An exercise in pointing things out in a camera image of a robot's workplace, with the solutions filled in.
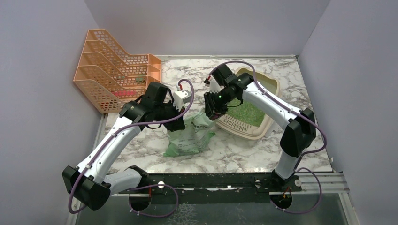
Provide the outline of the green litter bag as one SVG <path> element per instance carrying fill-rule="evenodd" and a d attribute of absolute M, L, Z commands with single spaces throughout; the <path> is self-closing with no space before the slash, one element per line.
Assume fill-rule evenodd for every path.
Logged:
<path fill-rule="evenodd" d="M 215 136 L 215 122 L 204 112 L 198 112 L 184 119 L 185 129 L 168 131 L 168 147 L 164 157 L 194 155 L 208 149 L 209 142 Z"/>

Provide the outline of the beige plastic litter box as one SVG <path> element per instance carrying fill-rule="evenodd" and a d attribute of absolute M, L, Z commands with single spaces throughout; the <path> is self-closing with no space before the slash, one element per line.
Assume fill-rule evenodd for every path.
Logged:
<path fill-rule="evenodd" d="M 249 73 L 252 75 L 252 71 L 245 67 L 239 67 L 236 69 L 235 74 L 237 76 L 241 75 L 242 73 Z M 257 72 L 257 79 L 258 82 L 272 94 L 280 97 L 281 96 L 281 88 L 280 83 L 277 79 L 267 76 L 267 74 L 262 74 Z M 273 123 L 273 119 L 271 119 L 268 115 L 265 114 L 264 120 L 259 127 L 251 126 L 249 124 L 243 123 L 229 115 L 222 116 L 217 122 L 216 125 L 236 136 L 240 136 L 247 140 L 258 140 L 262 138 L 269 126 Z"/>

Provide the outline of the white bag sealing clip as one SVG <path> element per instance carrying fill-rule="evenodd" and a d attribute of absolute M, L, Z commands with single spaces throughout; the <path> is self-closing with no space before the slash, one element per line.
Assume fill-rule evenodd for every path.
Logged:
<path fill-rule="evenodd" d="M 268 138 L 270 135 L 272 135 L 272 133 L 274 132 L 274 130 L 275 130 L 275 123 L 273 122 L 273 123 L 269 126 L 269 128 L 267 129 L 267 131 L 266 131 L 264 137 L 265 137 L 265 138 Z"/>

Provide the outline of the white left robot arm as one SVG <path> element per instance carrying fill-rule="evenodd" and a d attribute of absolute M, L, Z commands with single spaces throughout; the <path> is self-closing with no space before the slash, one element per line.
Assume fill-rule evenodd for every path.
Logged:
<path fill-rule="evenodd" d="M 100 209 L 112 194 L 132 188 L 143 192 L 147 179 L 136 169 L 108 175 L 107 172 L 127 144 L 150 125 L 164 126 L 168 131 L 185 129 L 183 115 L 193 103 L 194 88 L 178 91 L 159 82 L 151 82 L 144 95 L 125 103 L 109 133 L 76 167 L 62 172 L 69 193 L 68 210 L 72 214 L 89 207 Z"/>

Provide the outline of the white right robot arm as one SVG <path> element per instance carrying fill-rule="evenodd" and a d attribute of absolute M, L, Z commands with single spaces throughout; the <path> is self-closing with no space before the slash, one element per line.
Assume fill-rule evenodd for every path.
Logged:
<path fill-rule="evenodd" d="M 262 110 L 284 130 L 280 140 L 283 152 L 271 177 L 271 186 L 278 191 L 284 190 L 289 186 L 303 151 L 316 137 L 314 112 L 308 108 L 300 110 L 282 101 L 258 82 L 255 72 L 237 76 L 223 63 L 214 68 L 210 76 L 214 78 L 212 82 L 223 87 L 204 94 L 205 113 L 210 120 L 225 115 L 228 103 L 238 99 Z"/>

